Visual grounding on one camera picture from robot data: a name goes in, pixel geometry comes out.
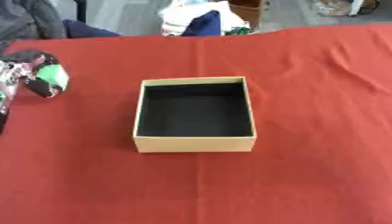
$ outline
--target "floor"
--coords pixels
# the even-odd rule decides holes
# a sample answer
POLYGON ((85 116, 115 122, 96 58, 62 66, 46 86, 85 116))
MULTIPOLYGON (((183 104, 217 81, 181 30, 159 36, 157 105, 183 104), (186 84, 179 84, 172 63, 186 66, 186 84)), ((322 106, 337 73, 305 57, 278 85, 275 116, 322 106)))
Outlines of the floor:
MULTIPOLYGON (((75 18, 73 1, 51 0, 63 18, 75 18)), ((123 35, 160 33, 157 12, 172 0, 89 0, 87 23, 123 35)), ((381 0, 373 14, 358 17, 323 17, 312 8, 315 0, 269 0, 260 32, 319 25, 358 25, 392 21, 392 1, 381 0)))

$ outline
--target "cardboard box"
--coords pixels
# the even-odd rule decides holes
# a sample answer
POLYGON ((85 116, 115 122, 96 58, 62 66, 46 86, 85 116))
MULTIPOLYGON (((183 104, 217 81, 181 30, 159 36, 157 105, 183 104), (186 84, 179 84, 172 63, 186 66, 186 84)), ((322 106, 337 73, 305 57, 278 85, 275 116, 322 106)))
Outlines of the cardboard box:
POLYGON ((251 151, 256 130, 244 77, 144 80, 139 152, 251 151))

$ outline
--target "red tablecloth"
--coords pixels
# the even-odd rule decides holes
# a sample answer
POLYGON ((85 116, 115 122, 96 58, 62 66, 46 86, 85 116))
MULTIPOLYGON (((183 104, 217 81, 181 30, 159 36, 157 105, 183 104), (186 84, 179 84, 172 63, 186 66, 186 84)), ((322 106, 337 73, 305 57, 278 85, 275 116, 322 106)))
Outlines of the red tablecloth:
POLYGON ((0 137, 1 224, 392 223, 392 25, 25 42, 72 76, 21 91, 0 137), (251 153, 141 155, 141 80, 246 76, 251 153))

